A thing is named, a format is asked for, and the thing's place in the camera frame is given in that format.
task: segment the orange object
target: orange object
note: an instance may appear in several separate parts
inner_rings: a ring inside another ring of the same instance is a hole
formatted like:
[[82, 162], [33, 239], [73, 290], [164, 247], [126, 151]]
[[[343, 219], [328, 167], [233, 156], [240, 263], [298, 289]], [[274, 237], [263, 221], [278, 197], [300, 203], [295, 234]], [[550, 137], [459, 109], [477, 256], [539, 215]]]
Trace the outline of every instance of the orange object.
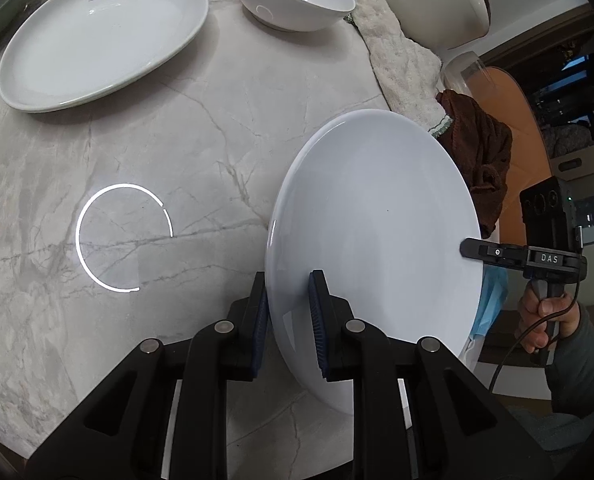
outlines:
[[500, 68], [486, 69], [495, 87], [492, 91], [473, 94], [478, 105], [498, 121], [506, 123], [513, 133], [510, 168], [506, 174], [508, 191], [500, 216], [500, 242], [526, 244], [519, 192], [552, 176], [542, 133], [537, 126], [524, 92], [512, 76]]

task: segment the white oval plate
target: white oval plate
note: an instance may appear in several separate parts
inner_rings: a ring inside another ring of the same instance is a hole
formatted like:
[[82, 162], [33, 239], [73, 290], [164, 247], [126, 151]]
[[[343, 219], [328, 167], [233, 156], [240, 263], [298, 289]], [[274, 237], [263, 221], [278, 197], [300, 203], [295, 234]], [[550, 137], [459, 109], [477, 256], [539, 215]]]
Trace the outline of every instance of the white oval plate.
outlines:
[[283, 181], [266, 250], [273, 331], [298, 381], [352, 413], [352, 384], [327, 383], [317, 365], [307, 295], [314, 269], [388, 336], [432, 335], [459, 355], [482, 288], [482, 263], [459, 252], [467, 237], [480, 237], [469, 191], [420, 126], [358, 110], [322, 127]]
[[48, 0], [6, 47], [0, 95], [25, 112], [92, 101], [173, 57], [207, 13], [208, 0]]

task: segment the white towel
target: white towel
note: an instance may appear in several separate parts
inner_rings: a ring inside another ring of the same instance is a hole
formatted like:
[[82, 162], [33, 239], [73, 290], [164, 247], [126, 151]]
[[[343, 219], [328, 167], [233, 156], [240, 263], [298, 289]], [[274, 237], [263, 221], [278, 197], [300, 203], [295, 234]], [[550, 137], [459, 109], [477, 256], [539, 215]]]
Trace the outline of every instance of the white towel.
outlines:
[[442, 61], [404, 36], [386, 0], [355, 0], [352, 12], [389, 107], [429, 131], [443, 134], [453, 120], [435, 96]]

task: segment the hand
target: hand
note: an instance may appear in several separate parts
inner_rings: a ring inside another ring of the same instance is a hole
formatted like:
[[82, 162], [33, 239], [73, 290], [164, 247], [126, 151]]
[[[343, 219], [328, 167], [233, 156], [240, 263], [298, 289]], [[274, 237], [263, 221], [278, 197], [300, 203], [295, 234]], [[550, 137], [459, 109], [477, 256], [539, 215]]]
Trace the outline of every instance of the hand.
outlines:
[[[528, 283], [522, 299], [517, 304], [517, 310], [521, 319], [519, 320], [517, 330], [515, 330], [515, 337], [519, 337], [524, 330], [541, 317], [568, 308], [571, 301], [572, 298], [567, 292], [561, 298], [547, 298], [540, 302], [535, 295], [533, 287]], [[551, 321], [560, 322], [560, 339], [572, 335], [580, 324], [580, 306], [575, 303], [573, 308], [566, 314], [551, 319]], [[521, 344], [529, 354], [532, 354], [536, 348], [544, 348], [548, 344], [546, 323], [544, 322], [538, 325], [532, 332], [527, 334]]]

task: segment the brown cloth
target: brown cloth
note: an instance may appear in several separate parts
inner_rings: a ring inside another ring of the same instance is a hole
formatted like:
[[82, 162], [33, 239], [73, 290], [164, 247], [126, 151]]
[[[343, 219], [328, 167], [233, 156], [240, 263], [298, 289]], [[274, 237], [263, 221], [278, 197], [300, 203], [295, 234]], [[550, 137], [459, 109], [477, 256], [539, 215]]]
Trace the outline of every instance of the brown cloth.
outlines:
[[468, 95], [446, 90], [437, 95], [437, 100], [453, 119], [437, 140], [462, 174], [471, 192], [482, 238], [488, 238], [495, 230], [506, 195], [512, 133]]

